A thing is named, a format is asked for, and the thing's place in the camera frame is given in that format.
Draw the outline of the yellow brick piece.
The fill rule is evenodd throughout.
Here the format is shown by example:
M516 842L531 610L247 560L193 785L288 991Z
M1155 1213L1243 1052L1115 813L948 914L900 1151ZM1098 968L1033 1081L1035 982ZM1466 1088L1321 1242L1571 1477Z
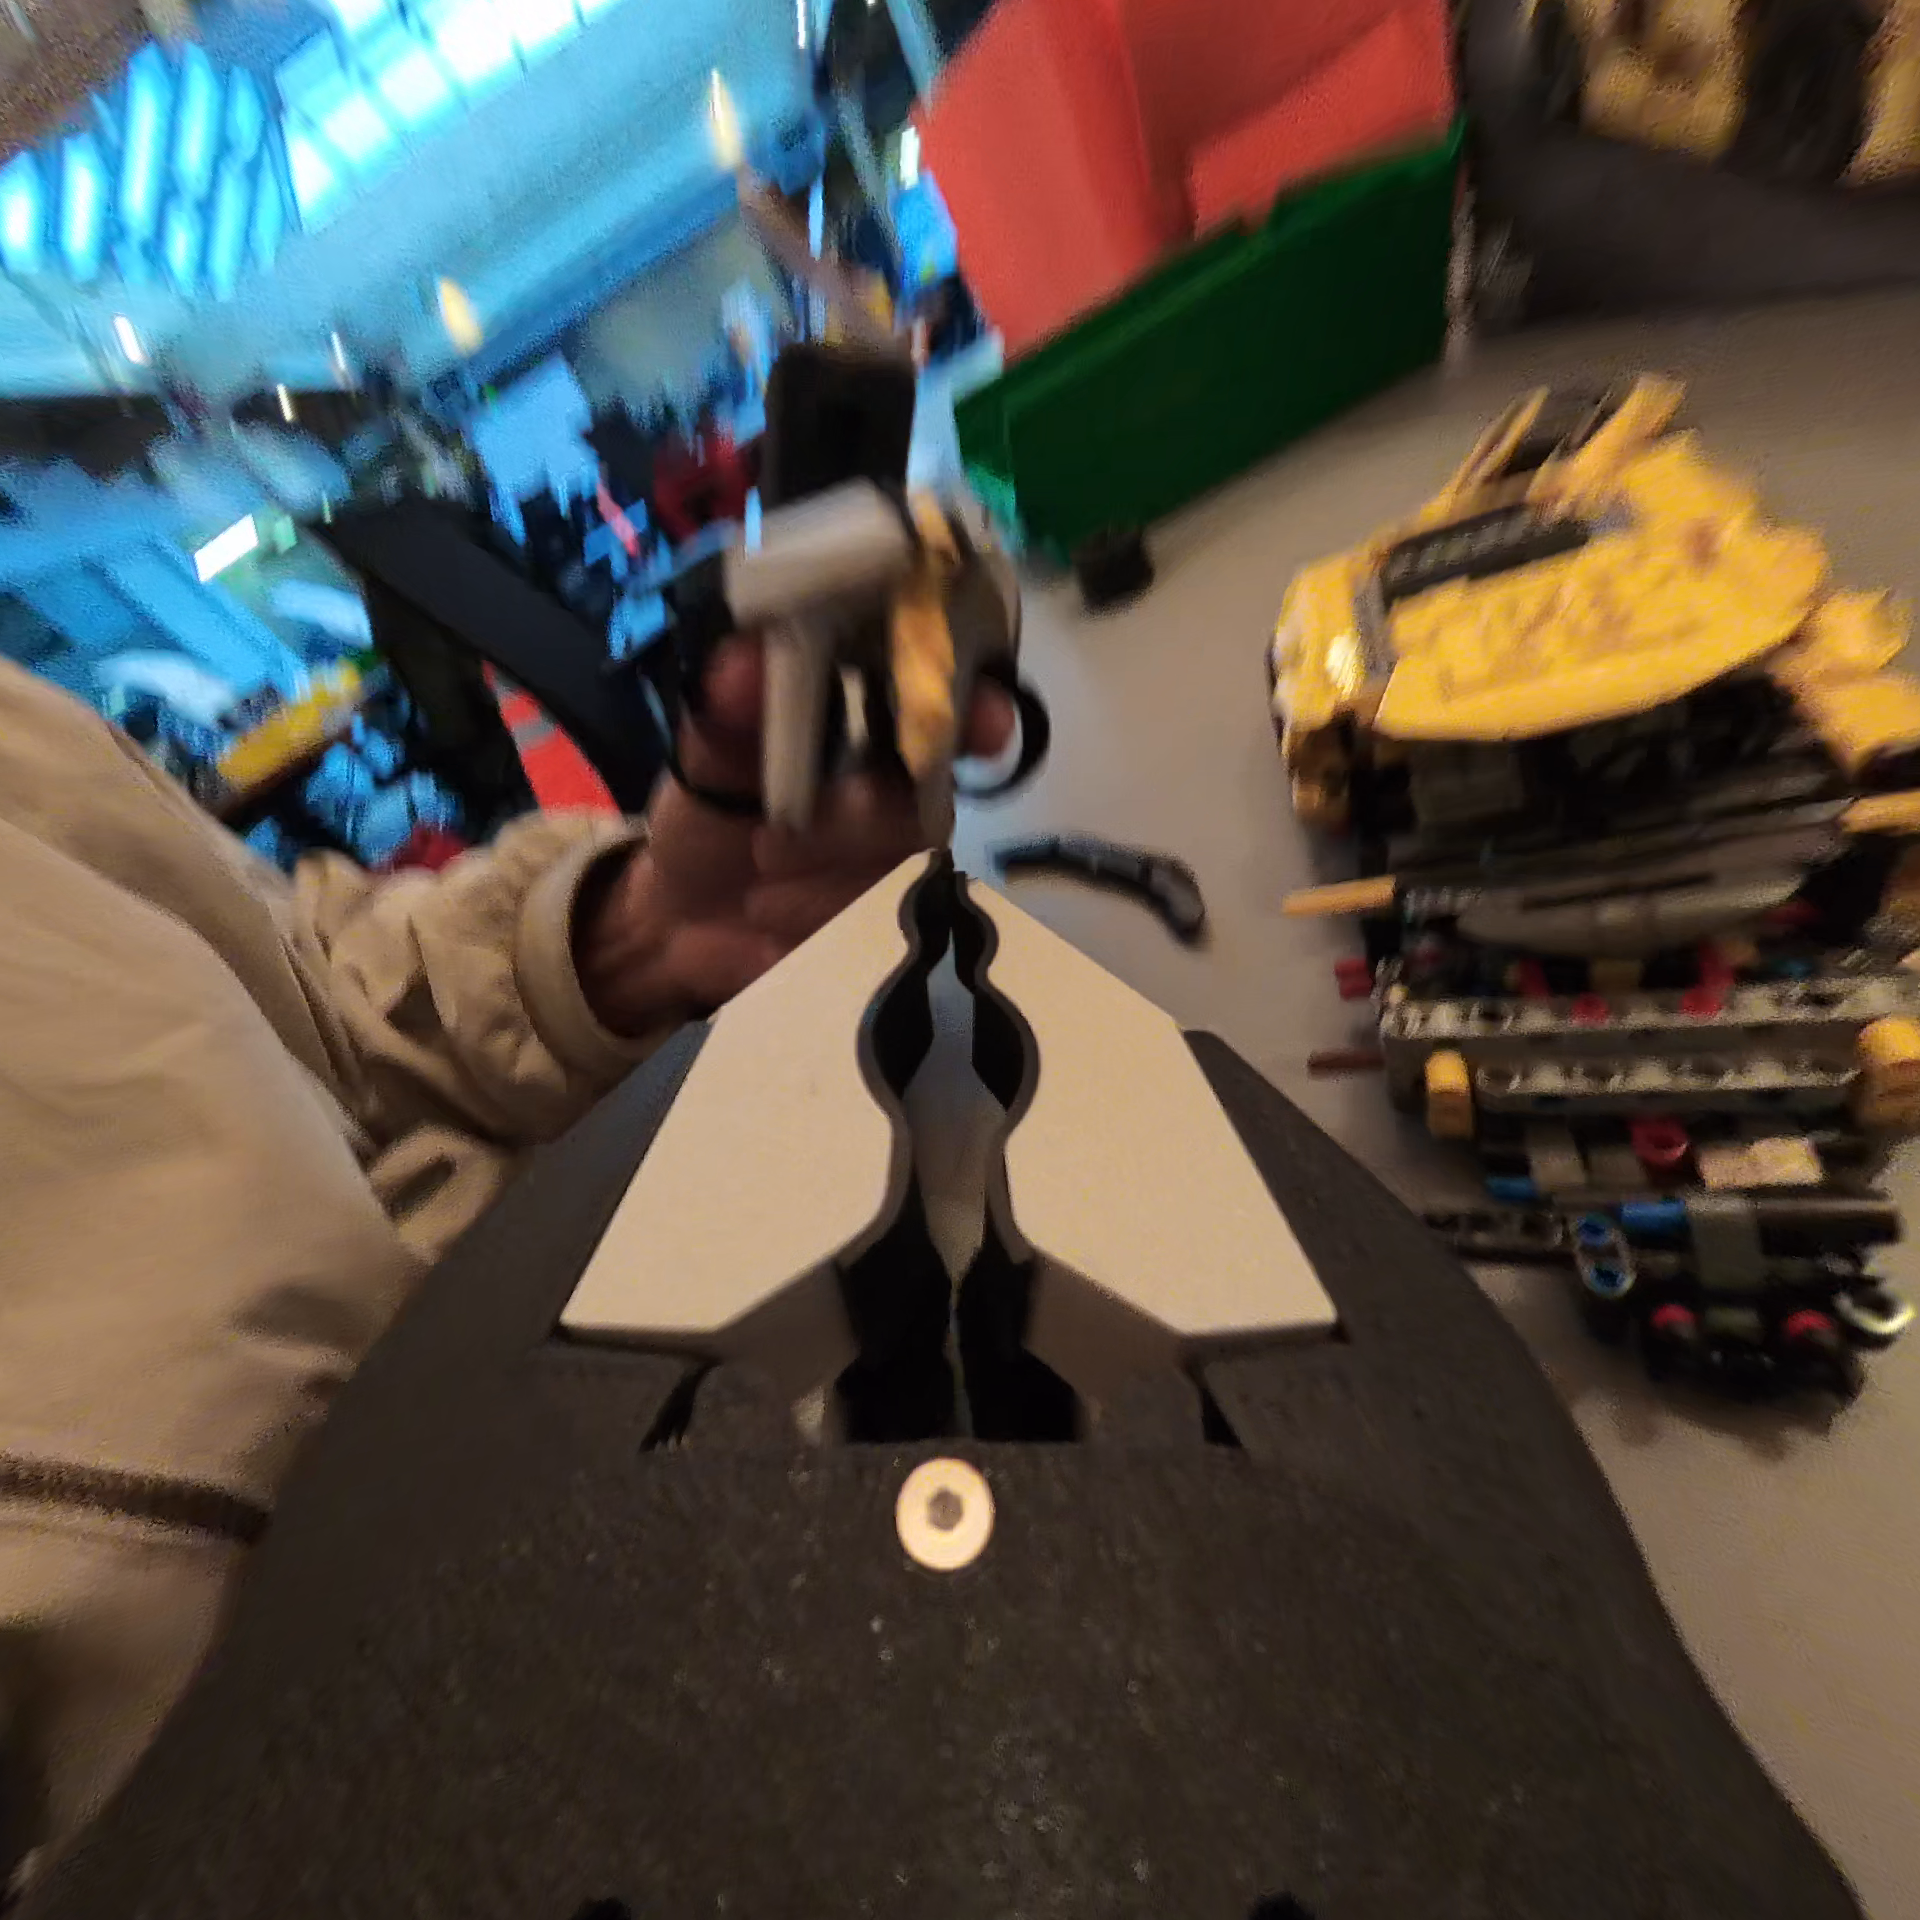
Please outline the yellow brick piece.
M896 746L915 784L926 784L952 768L958 744L958 654L948 594L963 572L963 548L936 494L915 492L905 504L910 564L894 589L887 644Z

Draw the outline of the person in beige jacket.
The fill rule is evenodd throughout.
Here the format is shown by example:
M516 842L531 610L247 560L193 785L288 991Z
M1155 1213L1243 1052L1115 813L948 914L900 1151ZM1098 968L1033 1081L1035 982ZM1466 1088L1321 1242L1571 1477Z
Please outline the person in beige jacket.
M6 665L6 1876L122 1785L418 1264L329 1088L290 893Z

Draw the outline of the red box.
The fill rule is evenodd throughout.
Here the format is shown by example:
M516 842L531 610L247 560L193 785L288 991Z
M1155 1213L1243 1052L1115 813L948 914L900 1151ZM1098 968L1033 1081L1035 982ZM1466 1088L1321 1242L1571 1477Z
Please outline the red box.
M1000 1L913 112L1012 360L1191 241L1454 119L1442 1Z

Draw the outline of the green plastic bin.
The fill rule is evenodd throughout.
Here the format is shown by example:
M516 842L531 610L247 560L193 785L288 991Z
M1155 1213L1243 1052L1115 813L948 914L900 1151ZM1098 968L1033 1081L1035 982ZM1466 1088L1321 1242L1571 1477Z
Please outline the green plastic bin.
M975 494L1065 560L1436 365L1466 137L1282 194L956 400Z

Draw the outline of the yellow toy brick car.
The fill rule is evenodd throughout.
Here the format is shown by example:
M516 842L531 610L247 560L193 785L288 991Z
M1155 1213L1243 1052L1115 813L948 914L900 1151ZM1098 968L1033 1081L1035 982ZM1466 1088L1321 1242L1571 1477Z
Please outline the yellow toy brick car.
M1294 578L1281 764L1359 870L1284 909L1359 925L1377 1033L1321 1066L1472 1153L1452 1249L1561 1264L1652 1378L1848 1406L1915 1324L1876 1269L1918 1125L1914 621L1682 406L1524 390Z

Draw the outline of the toy car box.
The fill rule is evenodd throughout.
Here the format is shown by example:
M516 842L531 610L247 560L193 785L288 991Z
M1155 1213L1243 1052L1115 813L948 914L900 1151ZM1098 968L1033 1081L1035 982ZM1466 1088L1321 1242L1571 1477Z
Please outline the toy car box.
M1915 286L1915 1L1454 14L1482 326Z

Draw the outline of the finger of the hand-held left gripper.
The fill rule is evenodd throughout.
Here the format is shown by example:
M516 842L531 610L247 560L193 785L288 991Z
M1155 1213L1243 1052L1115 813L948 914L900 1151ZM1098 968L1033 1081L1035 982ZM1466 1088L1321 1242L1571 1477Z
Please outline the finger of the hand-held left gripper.
M1022 648L1018 564L987 537L956 548L956 684L1015 684Z

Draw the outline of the grey desk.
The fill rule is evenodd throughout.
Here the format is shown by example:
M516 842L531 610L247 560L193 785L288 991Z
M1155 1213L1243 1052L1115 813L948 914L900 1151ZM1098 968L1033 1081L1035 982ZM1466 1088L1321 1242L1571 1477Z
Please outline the grey desk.
M1211 935L1022 879L1027 912L1184 1023L1219 1033L1414 1206L1457 1166L1375 1077L1318 1079L1350 1034L1328 924L1281 901L1321 870L1281 773L1264 647L1292 572L1430 498L1521 390L1658 370L1776 513L1816 526L1844 582L1915 605L1915 290L1539 326L1457 358L1163 522L1156 585L1087 614L1067 578L1025 589L1025 663L1055 716L1042 776L963 821L980 870L1004 837L1098 832L1188 861ZM1827 1423L1696 1399L1603 1348L1547 1274L1478 1282L1528 1341L1614 1486L1698 1666L1871 1914L1915 1914L1915 1341Z

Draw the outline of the person's left hand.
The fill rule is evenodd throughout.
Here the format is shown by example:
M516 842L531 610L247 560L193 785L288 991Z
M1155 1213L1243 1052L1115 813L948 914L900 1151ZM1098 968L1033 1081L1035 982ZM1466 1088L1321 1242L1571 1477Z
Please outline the person's left hand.
M762 638L720 641L642 839L599 861L575 905L575 974L624 1040L708 1016L934 846L915 790L868 773L826 785L802 830L719 806L759 790L764 706Z

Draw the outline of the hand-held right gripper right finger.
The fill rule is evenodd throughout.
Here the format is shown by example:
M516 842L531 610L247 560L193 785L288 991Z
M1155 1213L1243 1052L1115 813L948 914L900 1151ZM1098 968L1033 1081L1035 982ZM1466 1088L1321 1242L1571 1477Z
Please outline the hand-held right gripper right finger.
M1179 1023L960 878L972 1066L1000 1108L987 1226L1015 1348L1083 1402L1331 1338L1338 1308Z

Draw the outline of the window wall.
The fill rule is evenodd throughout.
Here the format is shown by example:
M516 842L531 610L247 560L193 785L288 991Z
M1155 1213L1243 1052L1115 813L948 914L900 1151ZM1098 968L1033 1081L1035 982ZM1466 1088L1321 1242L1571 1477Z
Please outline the window wall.
M500 120L635 5L6 5L6 281L122 303L234 300L361 208L500 250Z

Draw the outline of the black curved brick piece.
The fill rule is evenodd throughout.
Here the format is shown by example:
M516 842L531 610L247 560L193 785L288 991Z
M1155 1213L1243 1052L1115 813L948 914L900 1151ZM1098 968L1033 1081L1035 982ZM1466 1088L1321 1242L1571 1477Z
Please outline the black curved brick piece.
M1042 832L1007 839L991 847L1001 878L1050 873L1128 896L1147 906L1184 945L1210 938L1210 906L1193 869L1179 856L1134 847L1090 832Z

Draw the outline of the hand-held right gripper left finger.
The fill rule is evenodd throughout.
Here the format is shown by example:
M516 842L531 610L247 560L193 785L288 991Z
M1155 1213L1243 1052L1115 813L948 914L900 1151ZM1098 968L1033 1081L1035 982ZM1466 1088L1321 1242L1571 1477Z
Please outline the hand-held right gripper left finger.
M707 1025L560 1309L596 1345L743 1361L802 1396L929 1369L905 1092L934 1044L945 856L913 854Z

